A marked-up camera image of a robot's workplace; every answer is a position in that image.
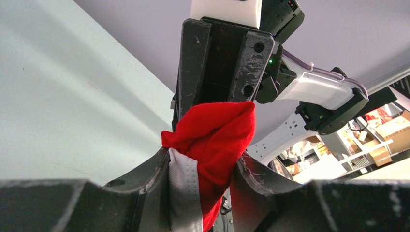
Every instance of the white wall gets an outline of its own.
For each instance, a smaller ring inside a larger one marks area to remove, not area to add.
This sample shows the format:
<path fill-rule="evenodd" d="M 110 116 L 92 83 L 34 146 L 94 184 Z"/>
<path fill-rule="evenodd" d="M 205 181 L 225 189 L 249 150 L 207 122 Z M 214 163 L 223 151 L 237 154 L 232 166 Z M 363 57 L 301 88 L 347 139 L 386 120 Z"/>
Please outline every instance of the white wall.
<path fill-rule="evenodd" d="M 0 179 L 105 184 L 160 148 L 172 95 L 72 0 L 0 2 Z"/>

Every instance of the zip tie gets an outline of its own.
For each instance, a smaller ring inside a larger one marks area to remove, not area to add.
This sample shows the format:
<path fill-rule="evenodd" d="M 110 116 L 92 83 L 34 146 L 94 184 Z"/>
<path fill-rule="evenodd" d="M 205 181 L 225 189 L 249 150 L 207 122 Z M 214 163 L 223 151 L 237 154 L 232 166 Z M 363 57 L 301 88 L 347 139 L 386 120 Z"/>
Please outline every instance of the zip tie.
<path fill-rule="evenodd" d="M 313 68 L 314 68 L 315 64 L 313 62 L 310 63 L 310 70 L 309 72 L 313 72 Z"/>

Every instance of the cardboard box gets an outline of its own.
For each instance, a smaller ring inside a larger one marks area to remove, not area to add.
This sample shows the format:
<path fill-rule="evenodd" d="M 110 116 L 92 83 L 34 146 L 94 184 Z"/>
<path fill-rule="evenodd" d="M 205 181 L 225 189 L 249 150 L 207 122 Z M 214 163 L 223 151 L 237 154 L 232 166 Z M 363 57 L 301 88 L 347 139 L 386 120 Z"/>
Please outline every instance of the cardboard box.
<path fill-rule="evenodd" d="M 410 112 L 404 113 L 385 124 L 375 128 L 385 141 L 393 139 L 393 143 L 389 144 L 392 154 L 410 149 Z"/>
<path fill-rule="evenodd" d="M 377 144 L 379 144 L 377 140 L 372 140 L 366 144 L 363 144 L 363 146 L 366 148 L 372 148 Z M 380 147 L 374 151 L 371 151 L 369 152 L 369 155 L 372 157 L 374 163 L 378 167 L 393 161 L 390 157 L 389 151 L 385 147 Z"/>

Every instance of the white fabric trim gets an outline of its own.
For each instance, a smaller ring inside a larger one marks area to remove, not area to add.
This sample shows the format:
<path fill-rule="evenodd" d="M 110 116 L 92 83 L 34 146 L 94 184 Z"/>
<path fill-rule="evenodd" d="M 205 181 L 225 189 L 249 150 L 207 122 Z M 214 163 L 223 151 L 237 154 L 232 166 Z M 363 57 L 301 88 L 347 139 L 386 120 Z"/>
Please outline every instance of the white fabric trim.
<path fill-rule="evenodd" d="M 172 232 L 202 232 L 198 161 L 170 148 L 169 184 Z"/>

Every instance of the santa hat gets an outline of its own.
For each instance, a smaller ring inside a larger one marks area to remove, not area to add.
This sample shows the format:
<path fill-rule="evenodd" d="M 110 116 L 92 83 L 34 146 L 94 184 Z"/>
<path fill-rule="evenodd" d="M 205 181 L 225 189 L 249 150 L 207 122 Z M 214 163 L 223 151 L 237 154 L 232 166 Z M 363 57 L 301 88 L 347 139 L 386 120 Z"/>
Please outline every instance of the santa hat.
<path fill-rule="evenodd" d="M 207 232 L 215 222 L 235 164 L 255 134 L 255 104 L 194 106 L 175 132 L 162 132 L 169 148 L 171 231 Z"/>

